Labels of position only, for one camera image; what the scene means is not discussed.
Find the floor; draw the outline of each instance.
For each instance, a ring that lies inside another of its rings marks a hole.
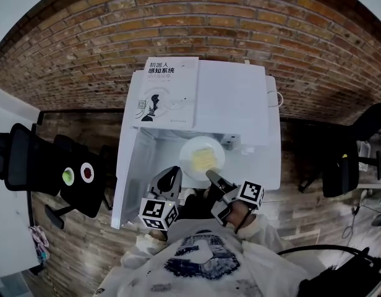
[[[64,134],[85,144],[98,153],[103,144],[118,149],[122,113],[48,113],[37,134],[53,141],[56,134]],[[281,187],[266,193],[262,212],[278,228],[281,236],[296,246],[310,244],[347,245],[343,231],[353,220],[351,208],[358,203],[361,190],[334,199],[324,198],[321,180],[317,180],[301,194],[301,176],[312,171],[310,155],[323,144],[319,140],[323,128],[303,123],[281,123],[282,162]],[[372,153],[381,150],[379,138],[373,137]],[[113,199],[115,152],[109,159],[112,181],[107,187],[109,201]],[[376,183],[375,171],[362,173],[360,182]],[[120,230],[110,227],[110,212],[101,205],[95,219],[73,211],[64,218],[64,230],[58,230],[47,219],[45,204],[57,209],[66,205],[60,197],[33,193],[35,219],[50,241],[50,259],[39,276],[25,272],[25,279],[35,297],[91,296],[112,266],[135,243],[137,230],[127,226]],[[369,246],[371,254],[381,257],[381,227],[371,227],[376,213],[361,207],[354,220],[354,234],[350,246]],[[340,265],[348,256],[336,251],[320,252],[325,265]]]

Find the desk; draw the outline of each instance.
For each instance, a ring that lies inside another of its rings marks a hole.
[[[278,189],[280,187],[281,178],[281,137],[280,137],[280,115],[278,111],[278,100],[276,91],[276,83],[273,77],[265,76],[262,67],[247,67],[250,65],[224,63],[225,70],[221,69],[220,62],[211,64],[208,61],[202,61],[200,65],[209,67],[210,75],[219,75],[219,83],[208,83],[206,80],[198,80],[198,85],[203,85],[208,88],[209,96],[204,96],[198,100],[202,100],[203,104],[208,104],[211,100],[211,92],[219,93],[222,98],[218,102],[231,103],[231,94],[233,89],[228,93],[225,89],[240,87],[242,93],[248,93],[251,98],[257,96],[257,92],[262,96],[265,92],[272,92],[267,95],[265,101],[254,101],[248,104],[253,108],[257,106],[257,102],[262,102],[260,108],[261,113],[258,114],[259,109],[255,108],[250,113],[239,113],[241,111],[248,111],[242,108],[242,101],[235,100],[235,105],[230,106],[225,115],[226,125],[220,119],[219,114],[213,112],[207,115],[208,111],[198,109],[196,106],[195,127],[196,132],[209,133],[233,133],[240,134],[242,143],[252,145],[254,148],[253,153],[243,155],[241,152],[234,150],[226,151],[225,166],[220,173],[228,181],[234,183],[242,183],[243,180],[255,181],[261,184],[266,190]],[[236,72],[241,71],[239,74],[241,78],[236,79]],[[125,107],[121,136],[119,140],[118,162],[116,167],[116,183],[113,214],[111,226],[119,228],[122,223],[132,220],[138,215],[139,205],[141,198],[147,193],[148,184],[150,180],[162,170],[179,165],[179,151],[185,143],[185,139],[176,138],[170,140],[162,136],[162,131],[158,129],[139,129],[132,126],[132,118],[134,111],[137,108],[137,97],[139,85],[142,82],[143,71],[136,71],[131,80],[129,94],[127,96],[127,103]],[[266,82],[262,82],[261,78],[265,77]],[[262,118],[266,113],[263,112],[263,107],[267,111],[268,118]],[[206,182],[198,182],[190,179],[183,173],[182,186],[193,188],[206,188],[210,184]]]
[[[266,80],[267,91],[272,92],[268,94],[268,105],[276,106],[275,79],[274,77],[267,76]],[[225,150],[226,161],[220,175],[236,184],[249,180],[262,185],[266,190],[280,188],[281,136],[278,107],[268,108],[268,141],[268,146],[256,145],[254,153],[247,155],[234,150]],[[186,140],[158,140],[158,143],[156,143],[158,148],[156,148],[155,152],[156,166],[153,169],[153,176],[168,167],[180,165],[178,156],[185,142]],[[182,175],[183,188],[205,189],[209,186],[209,181],[196,181],[185,173]]]

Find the book cover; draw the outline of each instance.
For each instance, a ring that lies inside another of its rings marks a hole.
[[[134,125],[192,129],[198,70],[197,57],[149,57],[143,72]]]

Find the hand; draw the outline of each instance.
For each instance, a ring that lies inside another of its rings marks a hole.
[[[163,234],[162,231],[159,231],[159,230],[150,230],[149,231],[149,235],[152,238],[155,238],[157,240],[166,241],[166,236]]]
[[[226,221],[234,225],[234,228],[237,229],[248,211],[248,206],[243,201],[236,200],[231,203],[231,211],[226,217]],[[250,225],[254,220],[255,215],[249,215],[241,228],[245,228]]]

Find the cloth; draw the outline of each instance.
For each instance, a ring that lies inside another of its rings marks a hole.
[[[46,248],[49,247],[49,241],[45,235],[45,232],[39,225],[29,226],[28,229],[31,232],[34,242],[37,244],[42,244]]]
[[[95,296],[292,297],[325,270],[311,252],[278,256],[292,245],[263,215],[237,235],[208,219],[175,222],[168,236],[166,243],[139,235]]]

